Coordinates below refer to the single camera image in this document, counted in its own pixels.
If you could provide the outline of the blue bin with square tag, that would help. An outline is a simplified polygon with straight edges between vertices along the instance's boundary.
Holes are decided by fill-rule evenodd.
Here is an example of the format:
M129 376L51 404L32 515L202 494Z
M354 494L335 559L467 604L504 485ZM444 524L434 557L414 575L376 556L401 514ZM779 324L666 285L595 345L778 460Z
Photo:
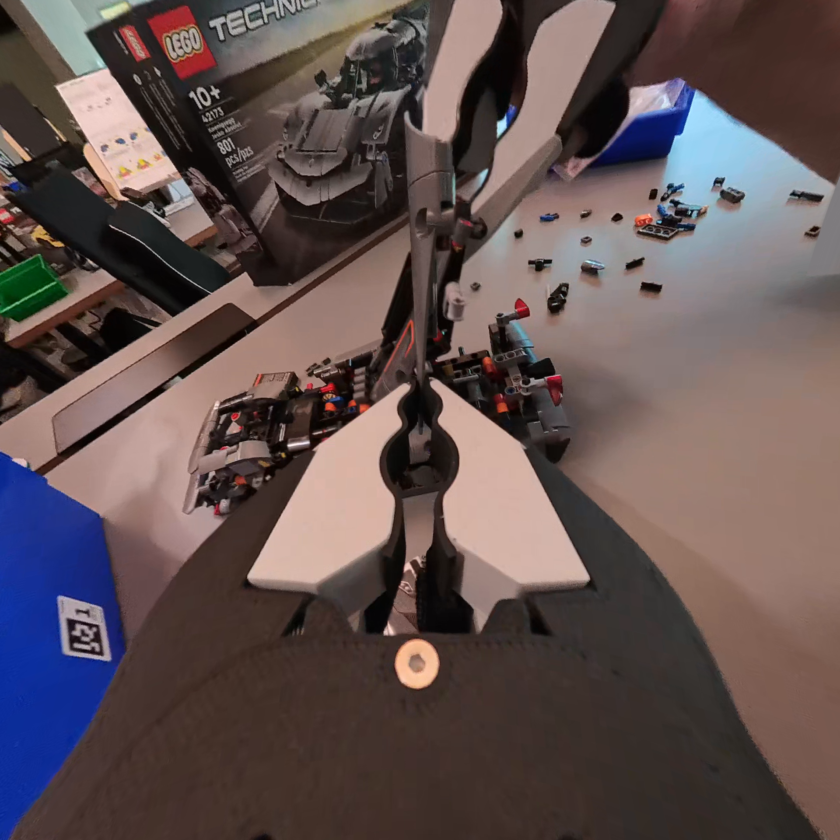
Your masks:
M76 747L124 653L100 516L2 455L2 838Z

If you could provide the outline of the scattered loose lego pieces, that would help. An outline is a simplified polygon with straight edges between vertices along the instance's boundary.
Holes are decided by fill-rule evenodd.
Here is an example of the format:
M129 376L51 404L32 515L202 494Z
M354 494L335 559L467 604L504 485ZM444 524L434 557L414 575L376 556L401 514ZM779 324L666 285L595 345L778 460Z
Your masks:
M661 192L657 189L650 191L648 201L653 202L658 200L655 209L655 215L651 213L642 213L635 216L633 220L633 231L637 237L649 238L658 242L670 242L674 238L682 234L694 233L697 229L697 219L703 218L708 214L709 205L696 205L687 203L677 197L678 193L682 193L685 189L685 184L669 182L665 189ZM718 201L731 204L733 206L739 205L743 202L746 193L732 185L727 186L726 178L724 176L716 177L711 185L711 191L715 194ZM791 190L787 196L789 202L819 204L824 200L824 193L806 191L806 190ZM541 224L553 224L560 219L559 213L542 213L539 216ZM822 228L820 225L809 227L804 236L808 238L816 238L820 234ZM634 271L643 266L645 257L636 257L630 259L625 264L625 272ZM544 271L551 266L553 259L550 258L536 258L528 261L528 267L533 269L535 273ZM605 264L599 260L588 259L581 263L581 273L598 276L605 269ZM652 281L642 281L640 283L640 291L649 294L659 294L662 291L663 285ZM548 294L546 297L547 310L549 314L558 314L565 309L570 293L570 284L568 282L561 282L556 287L548 286ZM529 316L529 307L522 300L516 303L515 312L520 319Z

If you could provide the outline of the grey lego car model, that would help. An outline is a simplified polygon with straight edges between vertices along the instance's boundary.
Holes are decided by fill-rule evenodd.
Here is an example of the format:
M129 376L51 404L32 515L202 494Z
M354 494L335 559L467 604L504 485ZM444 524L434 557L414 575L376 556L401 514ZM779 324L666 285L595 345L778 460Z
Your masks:
M533 445L556 464L571 441L562 405L563 378L549 357L538 357L522 324L528 304L488 325L489 345L473 353L451 346L450 332L438 330L427 345L427 374L464 398L524 445ZM271 481L291 461L368 411L413 372L416 339L412 317L357 353L308 367L308 381L293 371L259 374L245 391L208 409L187 462L189 480L182 511L211 508L225 517Z

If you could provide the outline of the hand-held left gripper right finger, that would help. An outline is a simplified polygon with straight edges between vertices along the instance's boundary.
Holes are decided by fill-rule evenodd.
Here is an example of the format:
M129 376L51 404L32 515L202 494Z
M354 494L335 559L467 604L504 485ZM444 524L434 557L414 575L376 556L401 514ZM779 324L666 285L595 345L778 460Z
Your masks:
M483 628L501 601L580 590L591 582L581 556L529 459L529 451L438 380L438 427L455 445L455 477L442 496L455 548L456 591Z

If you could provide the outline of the black chair with white piping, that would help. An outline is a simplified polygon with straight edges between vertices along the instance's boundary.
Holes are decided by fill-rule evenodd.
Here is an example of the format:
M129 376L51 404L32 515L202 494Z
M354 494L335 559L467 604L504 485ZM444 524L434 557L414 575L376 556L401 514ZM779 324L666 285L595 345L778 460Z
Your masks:
M131 202L109 205L65 170L9 200L65 246L148 298L170 316L208 298L230 277L214 259Z

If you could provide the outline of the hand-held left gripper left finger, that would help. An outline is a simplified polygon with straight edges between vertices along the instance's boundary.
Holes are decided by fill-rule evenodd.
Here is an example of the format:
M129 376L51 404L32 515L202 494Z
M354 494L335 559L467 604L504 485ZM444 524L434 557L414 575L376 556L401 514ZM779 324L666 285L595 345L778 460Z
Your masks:
M254 588L314 595L384 632L405 558L385 454L405 431L402 384L320 444L247 575Z

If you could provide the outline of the lego set box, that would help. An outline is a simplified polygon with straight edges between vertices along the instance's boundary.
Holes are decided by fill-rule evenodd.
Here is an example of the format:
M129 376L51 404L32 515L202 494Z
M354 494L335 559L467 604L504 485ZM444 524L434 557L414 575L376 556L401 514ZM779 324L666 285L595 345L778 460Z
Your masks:
M133 4L86 35L255 286L404 219L443 2Z

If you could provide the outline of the long grey lego panel assembly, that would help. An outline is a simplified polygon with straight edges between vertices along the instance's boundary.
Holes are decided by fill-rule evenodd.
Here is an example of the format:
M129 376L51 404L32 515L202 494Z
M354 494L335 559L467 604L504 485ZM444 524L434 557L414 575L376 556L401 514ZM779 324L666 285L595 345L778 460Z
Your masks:
M456 194L452 143L425 133L405 116L410 251L383 322L383 341L371 367L370 396L378 403L409 384L414 402L406 447L408 468L433 462L430 410L422 402L430 360L451 345L465 303L459 279L466 246L483 236L469 203Z

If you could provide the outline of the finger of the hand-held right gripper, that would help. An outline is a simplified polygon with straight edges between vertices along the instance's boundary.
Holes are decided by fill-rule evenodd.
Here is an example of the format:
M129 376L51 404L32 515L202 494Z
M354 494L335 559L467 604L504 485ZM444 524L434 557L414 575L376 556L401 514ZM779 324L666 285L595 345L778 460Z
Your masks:
M518 115L497 141L486 180L472 199L472 218L487 231L498 230L560 158L560 124L615 10L611 2L575 1L538 27Z
M451 147L457 170L487 170L520 70L516 2L433 7L422 131Z

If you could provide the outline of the person's right hand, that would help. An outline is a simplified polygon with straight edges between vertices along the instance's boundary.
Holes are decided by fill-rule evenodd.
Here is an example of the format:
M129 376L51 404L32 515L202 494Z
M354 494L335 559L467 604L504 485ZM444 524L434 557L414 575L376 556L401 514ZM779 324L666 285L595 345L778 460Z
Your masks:
M837 183L838 1L667 2L625 78L680 78Z

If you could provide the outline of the green plastic bin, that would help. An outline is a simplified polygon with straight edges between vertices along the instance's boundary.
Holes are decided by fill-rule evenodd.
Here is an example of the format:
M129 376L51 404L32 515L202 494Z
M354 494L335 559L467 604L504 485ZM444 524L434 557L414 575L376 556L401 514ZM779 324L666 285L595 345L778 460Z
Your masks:
M31 256L1 273L1 317L22 322L69 294L45 258Z

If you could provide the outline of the white printed sheet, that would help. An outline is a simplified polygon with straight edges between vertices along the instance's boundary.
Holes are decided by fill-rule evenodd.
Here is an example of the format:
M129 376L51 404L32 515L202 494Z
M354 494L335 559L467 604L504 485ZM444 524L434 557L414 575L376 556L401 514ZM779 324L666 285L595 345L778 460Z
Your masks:
M118 187L148 193L181 178L108 69L62 82L56 89Z

